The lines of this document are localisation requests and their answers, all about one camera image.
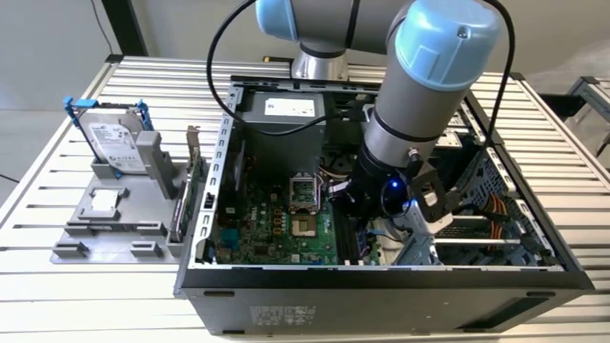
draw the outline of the green circuit board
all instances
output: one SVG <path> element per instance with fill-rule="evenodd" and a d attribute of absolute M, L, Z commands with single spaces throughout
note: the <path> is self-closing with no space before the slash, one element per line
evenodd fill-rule
<path fill-rule="evenodd" d="M 338 264 L 330 204 L 323 202 L 315 215 L 290 214 L 288 185 L 247 187 L 239 244 L 228 248 L 222 242 L 219 263 Z"/>

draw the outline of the gray floor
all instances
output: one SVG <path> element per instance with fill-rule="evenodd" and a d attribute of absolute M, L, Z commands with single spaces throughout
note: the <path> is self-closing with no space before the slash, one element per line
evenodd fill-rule
<path fill-rule="evenodd" d="M 64 119 L 60 111 L 0 110 L 0 174 L 21 179 Z M 15 186 L 0 178 L 0 205 Z"/>

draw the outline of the black cable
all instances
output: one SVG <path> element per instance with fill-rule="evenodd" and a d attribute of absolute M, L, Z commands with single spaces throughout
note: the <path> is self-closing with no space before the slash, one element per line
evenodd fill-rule
<path fill-rule="evenodd" d="M 1 177 L 3 179 L 7 179 L 7 180 L 9 180 L 9 181 L 13 181 L 15 183 L 19 183 L 19 182 L 20 182 L 17 179 L 13 179 L 12 177 L 7 177 L 7 176 L 3 175 L 3 174 L 0 174 L 0 177 Z"/>
<path fill-rule="evenodd" d="M 498 121 L 499 107 L 502 104 L 502 97 L 505 96 L 506 85 L 509 83 L 509 77 L 510 77 L 511 68 L 513 68 L 513 61 L 515 60 L 515 47 L 517 47 L 515 26 L 513 24 L 513 19 L 511 19 L 509 10 L 506 9 L 505 5 L 502 5 L 502 3 L 498 0 L 481 0 L 481 1 L 487 3 L 491 7 L 494 7 L 495 10 L 498 11 L 498 13 L 501 14 L 502 18 L 505 19 L 506 30 L 509 32 L 509 54 L 506 56 L 505 71 L 502 72 L 502 80 L 501 80 L 499 89 L 498 89 L 498 96 L 495 97 L 494 109 L 491 110 L 491 119 L 489 122 L 487 135 L 485 137 L 485 142 L 481 147 L 477 160 L 481 159 L 481 156 L 483 155 L 485 150 L 491 146 L 491 136 L 494 135 L 494 131 L 495 131 L 495 122 Z M 458 190 L 461 193 L 463 193 L 466 188 L 469 188 L 469 185 L 470 185 L 469 180 L 474 177 L 477 169 L 478 169 L 477 165 L 474 165 L 474 168 L 471 169 L 471 175 L 466 179 L 465 186 Z"/>
<path fill-rule="evenodd" d="M 311 120 L 307 124 L 303 124 L 299 127 L 295 127 L 294 129 L 288 131 L 263 131 L 259 128 L 256 128 L 254 125 L 251 125 L 235 112 L 227 107 L 226 103 L 220 99 L 219 93 L 216 92 L 216 87 L 214 85 L 214 79 L 212 79 L 212 62 L 214 62 L 214 55 L 216 51 L 216 46 L 219 45 L 219 41 L 222 38 L 222 35 L 226 32 L 226 29 L 228 28 L 228 25 L 231 25 L 232 21 L 235 18 L 239 16 L 239 14 L 256 2 L 256 0 L 246 0 L 242 2 L 242 4 L 232 10 L 232 12 L 228 14 L 226 20 L 222 22 L 219 30 L 216 31 L 216 34 L 214 35 L 212 42 L 210 43 L 210 50 L 208 50 L 208 58 L 206 59 L 206 78 L 208 80 L 208 86 L 210 86 L 210 92 L 212 93 L 214 99 L 219 103 L 219 106 L 222 110 L 230 115 L 234 120 L 236 120 L 239 123 L 242 123 L 246 127 L 248 127 L 251 130 L 256 131 L 260 134 L 264 134 L 267 136 L 288 136 L 290 134 L 295 134 L 299 131 L 303 131 L 304 129 L 312 127 L 318 123 L 322 123 L 327 119 L 332 118 L 340 118 L 340 116 L 320 116 L 319 118 Z"/>
<path fill-rule="evenodd" d="M 95 20 L 97 21 L 99 31 L 101 31 L 101 34 L 104 35 L 106 43 L 108 43 L 108 50 L 111 51 L 111 54 L 114 54 L 115 52 L 112 51 L 111 41 L 108 40 L 108 36 L 106 36 L 106 31 L 104 31 L 104 28 L 101 27 L 101 22 L 99 21 L 97 8 L 95 8 L 95 2 L 93 2 L 93 0 L 89 0 L 89 1 L 93 6 L 93 14 L 95 14 Z"/>

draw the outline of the orange wire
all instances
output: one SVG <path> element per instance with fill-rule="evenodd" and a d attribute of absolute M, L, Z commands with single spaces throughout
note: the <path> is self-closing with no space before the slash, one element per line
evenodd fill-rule
<path fill-rule="evenodd" d="M 493 201 L 493 204 L 494 204 L 494 208 L 491 210 L 491 213 L 495 213 L 498 211 L 498 203 L 497 203 L 497 200 L 495 200 L 495 195 L 494 194 L 490 194 L 490 198 L 491 198 L 491 201 Z M 495 225 L 494 222 L 491 222 L 491 239 L 495 239 L 495 235 L 498 234 L 498 226 Z"/>
<path fill-rule="evenodd" d="M 509 210 L 506 209 L 506 204 L 505 204 L 505 202 L 499 199 L 499 197 L 498 197 L 498 202 L 499 202 L 499 204 L 502 205 L 502 214 L 503 214 L 503 215 L 507 215 L 507 214 L 509 214 Z M 502 225 L 501 225 L 501 227 L 499 227 L 498 238 L 502 238 Z"/>

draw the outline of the aluminum table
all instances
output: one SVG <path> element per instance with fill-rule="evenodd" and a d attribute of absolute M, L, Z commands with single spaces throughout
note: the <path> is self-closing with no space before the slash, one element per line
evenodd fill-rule
<path fill-rule="evenodd" d="M 232 74 L 288 77 L 284 63 L 218 63 L 226 95 Z M 352 81 L 380 82 L 384 68 L 352 66 Z M 491 113 L 499 74 L 473 86 Z M 146 99 L 163 149 L 187 157 L 184 132 L 200 126 L 211 157 L 222 112 L 202 61 L 126 57 L 104 64 L 83 97 Z M 555 118 L 527 82 L 511 79 L 498 132 L 549 215 L 587 270 L 597 292 L 502 334 L 232 337 L 250 342 L 609 342 L 610 176 Z M 176 265 L 52 264 L 51 248 L 92 177 L 92 153 L 69 120 L 61 124 L 0 208 L 0 341 L 215 342 L 188 301 L 175 299 Z"/>

